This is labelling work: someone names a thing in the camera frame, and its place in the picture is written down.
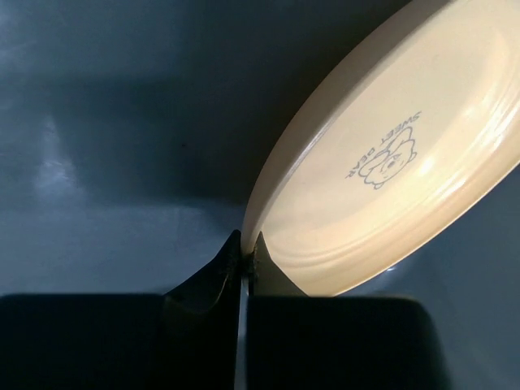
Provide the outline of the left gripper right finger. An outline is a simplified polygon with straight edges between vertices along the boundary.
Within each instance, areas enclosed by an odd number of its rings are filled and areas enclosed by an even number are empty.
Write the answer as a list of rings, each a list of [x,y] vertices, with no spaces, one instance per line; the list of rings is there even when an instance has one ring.
[[[431,318],[399,297],[310,297],[262,237],[249,257],[249,389],[437,389]]]

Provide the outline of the grey plastic bin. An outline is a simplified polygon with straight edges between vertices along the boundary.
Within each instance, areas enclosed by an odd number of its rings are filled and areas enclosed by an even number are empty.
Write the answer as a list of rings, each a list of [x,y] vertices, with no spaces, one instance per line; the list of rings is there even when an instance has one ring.
[[[4,1],[1,292],[159,293],[402,1]]]

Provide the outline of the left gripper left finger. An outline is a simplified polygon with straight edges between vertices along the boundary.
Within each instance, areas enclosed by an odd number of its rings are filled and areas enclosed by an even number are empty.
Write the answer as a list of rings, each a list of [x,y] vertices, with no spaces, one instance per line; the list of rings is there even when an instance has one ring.
[[[165,293],[3,296],[2,388],[233,388],[240,238]]]

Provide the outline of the tan plate with bear logo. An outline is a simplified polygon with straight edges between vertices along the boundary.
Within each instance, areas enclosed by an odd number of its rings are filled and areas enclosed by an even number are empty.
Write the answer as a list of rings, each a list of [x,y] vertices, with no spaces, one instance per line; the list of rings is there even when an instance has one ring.
[[[437,236],[519,163],[519,4],[412,1],[325,77],[253,187],[241,251],[335,296]]]

